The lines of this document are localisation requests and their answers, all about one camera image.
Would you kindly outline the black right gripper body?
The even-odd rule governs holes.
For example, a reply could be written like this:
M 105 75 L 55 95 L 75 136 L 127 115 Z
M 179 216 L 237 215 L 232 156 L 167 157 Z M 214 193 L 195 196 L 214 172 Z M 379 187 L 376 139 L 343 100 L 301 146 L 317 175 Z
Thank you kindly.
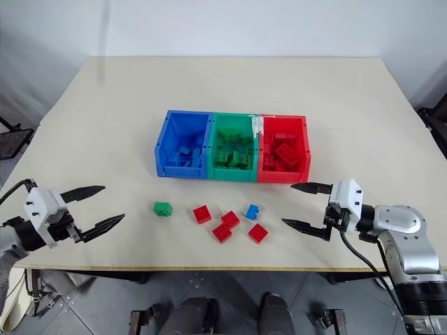
M 331 233 L 333 228 L 340 232 L 347 232 L 350 218 L 351 212 L 348 209 L 328 205 L 323 219 L 325 233 Z

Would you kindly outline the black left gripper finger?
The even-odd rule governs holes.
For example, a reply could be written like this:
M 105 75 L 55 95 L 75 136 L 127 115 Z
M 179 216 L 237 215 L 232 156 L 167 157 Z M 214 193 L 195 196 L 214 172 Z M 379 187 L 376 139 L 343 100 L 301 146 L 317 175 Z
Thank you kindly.
M 92 229 L 81 232 L 78 228 L 73 227 L 74 234 L 72 235 L 72 239 L 75 243 L 78 242 L 84 242 L 87 243 L 97 237 L 100 237 L 101 235 L 104 235 L 105 233 L 109 232 L 111 229 L 113 229 L 123 218 L 125 217 L 125 214 L 120 214 L 117 216 L 113 216 L 110 218 L 107 218 L 99 223 L 97 223 Z
M 87 198 L 90 198 L 91 196 L 101 192 L 104 189 L 105 186 L 97 186 L 97 185 L 79 187 L 62 193 L 61 198 L 64 200 L 65 203 L 82 201 Z

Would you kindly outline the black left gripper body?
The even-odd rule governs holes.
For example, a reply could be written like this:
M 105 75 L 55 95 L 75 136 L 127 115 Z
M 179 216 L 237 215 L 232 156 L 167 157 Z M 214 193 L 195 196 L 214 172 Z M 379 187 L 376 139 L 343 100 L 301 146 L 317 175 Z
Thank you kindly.
M 75 243 L 85 242 L 83 232 L 76 226 L 74 218 L 68 210 L 56 223 L 50 224 L 48 232 L 55 241 L 71 238 Z

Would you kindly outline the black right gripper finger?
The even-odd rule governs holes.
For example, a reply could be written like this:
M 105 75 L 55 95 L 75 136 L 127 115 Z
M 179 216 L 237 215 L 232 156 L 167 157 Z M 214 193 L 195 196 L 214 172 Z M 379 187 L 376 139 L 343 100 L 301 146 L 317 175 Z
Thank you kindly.
M 332 184 L 322 184 L 316 182 L 297 183 L 291 185 L 291 188 L 310 194 L 326 194 L 330 195 L 332 192 Z
M 282 221 L 289 227 L 293 228 L 294 230 L 297 230 L 298 232 L 301 232 L 302 234 L 318 237 L 324 241 L 330 241 L 331 227 L 316 228 L 304 221 L 298 221 L 289 218 L 283 218 Z

